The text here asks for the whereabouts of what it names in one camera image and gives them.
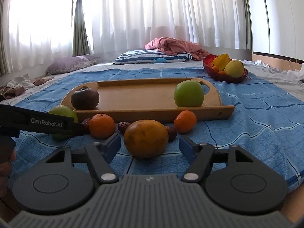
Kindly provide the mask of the green curtain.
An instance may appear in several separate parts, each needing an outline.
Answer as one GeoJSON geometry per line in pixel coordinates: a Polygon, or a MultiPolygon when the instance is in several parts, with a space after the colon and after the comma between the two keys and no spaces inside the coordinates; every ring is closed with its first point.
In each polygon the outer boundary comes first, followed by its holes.
{"type": "Polygon", "coordinates": [[[76,0],[73,26],[73,56],[90,53],[85,18],[83,14],[82,0],[76,0]]]}

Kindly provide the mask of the crumpled clothes left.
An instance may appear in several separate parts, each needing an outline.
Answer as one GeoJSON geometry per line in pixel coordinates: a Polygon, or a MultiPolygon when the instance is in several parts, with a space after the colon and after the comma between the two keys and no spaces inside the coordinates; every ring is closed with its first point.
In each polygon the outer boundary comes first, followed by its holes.
{"type": "Polygon", "coordinates": [[[42,77],[38,79],[30,79],[28,74],[17,76],[4,86],[1,86],[1,101],[20,96],[27,89],[45,84],[53,78],[54,77],[42,77]]]}

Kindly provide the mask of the blue striped pillow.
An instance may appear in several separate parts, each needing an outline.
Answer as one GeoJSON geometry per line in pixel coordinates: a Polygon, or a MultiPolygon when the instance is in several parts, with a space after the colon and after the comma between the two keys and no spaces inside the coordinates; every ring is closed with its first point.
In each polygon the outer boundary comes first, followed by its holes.
{"type": "Polygon", "coordinates": [[[154,49],[138,49],[127,51],[117,57],[114,61],[115,65],[136,64],[136,63],[171,63],[171,62],[187,62],[192,60],[191,54],[187,52],[178,53],[177,55],[166,55],[161,51],[154,49]]]}

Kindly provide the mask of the wooden serving tray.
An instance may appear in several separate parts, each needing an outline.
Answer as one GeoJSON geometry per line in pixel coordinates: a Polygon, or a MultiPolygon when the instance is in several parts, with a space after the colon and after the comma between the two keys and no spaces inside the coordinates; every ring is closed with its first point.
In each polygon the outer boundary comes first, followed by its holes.
{"type": "MultiPolygon", "coordinates": [[[[174,90],[184,78],[128,79],[89,82],[85,85],[99,93],[99,103],[92,110],[76,110],[79,121],[104,113],[115,122],[133,123],[137,120],[156,120],[172,123],[184,108],[174,102],[174,90]]],[[[189,107],[198,121],[230,118],[235,106],[223,105],[219,92],[205,79],[194,78],[209,91],[200,107],[189,107]]]]}

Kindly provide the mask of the large orange fruit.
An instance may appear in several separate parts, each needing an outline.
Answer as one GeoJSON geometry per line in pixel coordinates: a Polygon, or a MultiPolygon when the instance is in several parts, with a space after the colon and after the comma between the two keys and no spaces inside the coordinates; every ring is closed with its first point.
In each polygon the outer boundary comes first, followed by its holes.
{"type": "Polygon", "coordinates": [[[126,129],[124,145],[136,158],[154,158],[161,155],[169,142],[164,125],[155,120],[139,120],[126,129]]]}

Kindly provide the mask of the white sheer curtain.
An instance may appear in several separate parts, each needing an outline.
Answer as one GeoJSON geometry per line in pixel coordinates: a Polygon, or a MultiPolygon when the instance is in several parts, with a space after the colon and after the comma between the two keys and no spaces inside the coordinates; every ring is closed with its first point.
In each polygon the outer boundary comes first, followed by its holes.
{"type": "MultiPolygon", "coordinates": [[[[1,74],[73,55],[76,0],[1,0],[1,74]]],[[[251,49],[248,0],[82,0],[90,53],[169,36],[251,49]]]]}

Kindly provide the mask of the yellow pear in bowl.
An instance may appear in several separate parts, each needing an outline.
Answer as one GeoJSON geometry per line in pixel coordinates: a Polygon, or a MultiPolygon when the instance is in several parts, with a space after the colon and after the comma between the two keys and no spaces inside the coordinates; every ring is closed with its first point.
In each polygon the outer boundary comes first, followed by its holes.
{"type": "Polygon", "coordinates": [[[239,60],[231,60],[226,64],[224,72],[233,78],[239,78],[244,73],[244,64],[239,60]]]}

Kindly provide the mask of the small mandarin orange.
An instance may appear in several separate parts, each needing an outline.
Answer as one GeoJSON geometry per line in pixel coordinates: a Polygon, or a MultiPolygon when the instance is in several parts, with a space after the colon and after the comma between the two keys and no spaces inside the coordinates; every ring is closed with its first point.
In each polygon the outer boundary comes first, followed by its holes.
{"type": "Polygon", "coordinates": [[[106,114],[96,114],[89,122],[89,130],[97,139],[109,138],[115,132],[114,119],[106,114]]]}
{"type": "Polygon", "coordinates": [[[174,127],[179,133],[190,132],[197,123],[195,114],[189,110],[185,110],[179,113],[174,120],[174,127]]]}

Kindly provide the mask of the dark purple persimmon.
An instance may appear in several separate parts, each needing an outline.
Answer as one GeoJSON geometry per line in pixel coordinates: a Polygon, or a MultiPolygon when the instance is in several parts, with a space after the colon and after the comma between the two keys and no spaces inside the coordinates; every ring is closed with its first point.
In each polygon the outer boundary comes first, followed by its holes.
{"type": "Polygon", "coordinates": [[[92,88],[81,88],[71,95],[72,106],[76,110],[91,110],[99,103],[99,93],[92,88]]]}

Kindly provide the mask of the large green apple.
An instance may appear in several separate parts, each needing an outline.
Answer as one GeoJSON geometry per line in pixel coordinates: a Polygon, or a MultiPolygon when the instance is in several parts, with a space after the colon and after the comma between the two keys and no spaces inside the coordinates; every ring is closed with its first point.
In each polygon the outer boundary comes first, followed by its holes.
{"type": "Polygon", "coordinates": [[[186,80],[179,83],[174,91],[174,101],[177,107],[201,107],[204,91],[199,82],[186,80]]]}

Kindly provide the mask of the pink crumpled blanket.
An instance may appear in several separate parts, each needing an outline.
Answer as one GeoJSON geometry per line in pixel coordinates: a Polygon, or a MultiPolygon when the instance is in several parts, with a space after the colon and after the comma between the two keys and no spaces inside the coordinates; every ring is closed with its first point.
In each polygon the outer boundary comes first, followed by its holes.
{"type": "Polygon", "coordinates": [[[189,53],[194,60],[202,60],[210,54],[197,43],[170,37],[155,38],[145,45],[145,49],[154,49],[170,56],[186,52],[189,53]]]}

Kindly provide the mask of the small oranges in bowl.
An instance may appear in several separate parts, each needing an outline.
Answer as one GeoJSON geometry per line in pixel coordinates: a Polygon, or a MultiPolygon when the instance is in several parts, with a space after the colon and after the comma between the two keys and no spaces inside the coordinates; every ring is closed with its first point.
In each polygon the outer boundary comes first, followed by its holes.
{"type": "Polygon", "coordinates": [[[219,68],[217,66],[212,66],[212,70],[215,73],[221,74],[221,75],[226,75],[226,72],[224,70],[219,70],[219,68]]]}

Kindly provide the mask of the red jujube date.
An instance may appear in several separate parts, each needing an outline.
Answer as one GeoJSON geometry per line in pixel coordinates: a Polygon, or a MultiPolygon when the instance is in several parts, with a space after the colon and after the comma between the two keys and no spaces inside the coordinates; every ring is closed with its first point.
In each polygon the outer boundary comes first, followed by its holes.
{"type": "Polygon", "coordinates": [[[90,118],[86,118],[82,121],[82,124],[83,124],[83,127],[86,129],[86,130],[89,130],[89,123],[90,123],[91,119],[90,118]]]}
{"type": "Polygon", "coordinates": [[[117,125],[117,129],[119,130],[119,132],[124,135],[125,131],[127,130],[127,128],[131,125],[131,123],[129,122],[120,122],[117,125]]]}
{"type": "Polygon", "coordinates": [[[168,142],[172,142],[175,140],[176,136],[177,136],[177,131],[173,126],[166,126],[167,129],[167,133],[169,136],[169,140],[168,142]]]}

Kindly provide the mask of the white crumpled cloth right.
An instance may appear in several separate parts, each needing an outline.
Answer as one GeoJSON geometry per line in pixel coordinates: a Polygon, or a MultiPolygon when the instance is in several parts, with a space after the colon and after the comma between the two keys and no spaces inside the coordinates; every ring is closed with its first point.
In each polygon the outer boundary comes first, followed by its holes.
{"type": "Polygon", "coordinates": [[[291,68],[289,70],[281,70],[280,68],[270,67],[261,60],[255,61],[255,65],[262,67],[262,73],[259,74],[260,77],[277,83],[280,81],[297,84],[303,88],[303,64],[300,70],[292,70],[291,68]]]}

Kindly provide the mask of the red glass fruit bowl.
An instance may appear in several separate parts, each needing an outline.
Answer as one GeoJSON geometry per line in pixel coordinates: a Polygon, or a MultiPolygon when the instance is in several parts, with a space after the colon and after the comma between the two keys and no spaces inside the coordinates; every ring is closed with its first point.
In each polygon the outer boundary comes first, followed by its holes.
{"type": "Polygon", "coordinates": [[[230,75],[227,75],[226,73],[224,73],[223,70],[217,72],[215,71],[212,66],[211,63],[212,61],[217,57],[217,55],[213,55],[213,54],[209,54],[208,56],[206,56],[205,58],[203,58],[202,63],[203,63],[203,67],[205,69],[205,71],[207,72],[207,74],[213,78],[215,81],[226,81],[227,83],[241,83],[243,82],[248,75],[248,70],[246,68],[244,68],[244,72],[243,75],[239,78],[235,78],[232,77],[230,75]]]}

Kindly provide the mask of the yellow starfruit in bowl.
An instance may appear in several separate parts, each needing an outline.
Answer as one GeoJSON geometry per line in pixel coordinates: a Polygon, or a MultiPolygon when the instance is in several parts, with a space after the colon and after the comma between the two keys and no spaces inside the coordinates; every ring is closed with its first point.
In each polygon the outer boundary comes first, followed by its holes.
{"type": "Polygon", "coordinates": [[[211,63],[210,67],[216,70],[224,70],[226,65],[230,62],[230,57],[228,54],[221,54],[217,56],[211,63]]]}

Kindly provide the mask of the blue checked bed cover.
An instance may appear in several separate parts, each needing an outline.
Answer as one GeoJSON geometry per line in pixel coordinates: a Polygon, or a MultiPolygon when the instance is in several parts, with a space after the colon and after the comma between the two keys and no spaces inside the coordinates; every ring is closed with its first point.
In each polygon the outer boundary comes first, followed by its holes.
{"type": "MultiPolygon", "coordinates": [[[[226,84],[212,80],[201,67],[78,72],[57,80],[46,88],[39,86],[39,92],[25,94],[22,101],[11,101],[8,104],[48,112],[60,104],[68,91],[86,82],[176,77],[206,79],[217,88],[224,105],[235,106],[228,120],[197,122],[187,134],[191,140],[196,143],[207,142],[217,148],[228,149],[234,144],[243,147],[281,174],[287,181],[289,192],[303,182],[303,102],[252,73],[241,84],[226,84]]],[[[17,144],[17,160],[12,163],[10,188],[24,171],[56,148],[68,145],[76,149],[100,141],[84,135],[57,142],[51,135],[30,132],[20,132],[20,137],[14,140],[17,144]]],[[[147,162],[133,158],[122,142],[121,149],[110,166],[120,177],[125,174],[167,173],[177,173],[180,176],[189,164],[179,151],[177,138],[167,145],[160,157],[147,162]]]]}

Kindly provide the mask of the purple pillow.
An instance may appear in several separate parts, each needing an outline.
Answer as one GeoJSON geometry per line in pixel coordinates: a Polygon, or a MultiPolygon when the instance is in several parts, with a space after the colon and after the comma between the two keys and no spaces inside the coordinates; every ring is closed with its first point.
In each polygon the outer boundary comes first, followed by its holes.
{"type": "Polygon", "coordinates": [[[82,68],[90,67],[95,65],[100,57],[93,55],[84,55],[76,57],[64,57],[54,61],[47,70],[47,76],[70,73],[82,68]]]}

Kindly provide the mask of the small green apple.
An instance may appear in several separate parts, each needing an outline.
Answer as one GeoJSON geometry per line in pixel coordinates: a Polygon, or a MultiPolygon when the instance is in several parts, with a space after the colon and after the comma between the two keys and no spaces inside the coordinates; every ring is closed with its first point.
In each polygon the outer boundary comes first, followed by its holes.
{"type": "MultiPolygon", "coordinates": [[[[66,117],[72,117],[75,123],[78,123],[78,117],[76,113],[69,107],[65,105],[58,105],[49,110],[49,114],[61,115],[66,117]]],[[[52,137],[56,141],[64,141],[69,139],[70,135],[60,135],[60,134],[52,134],[52,137]]]]}

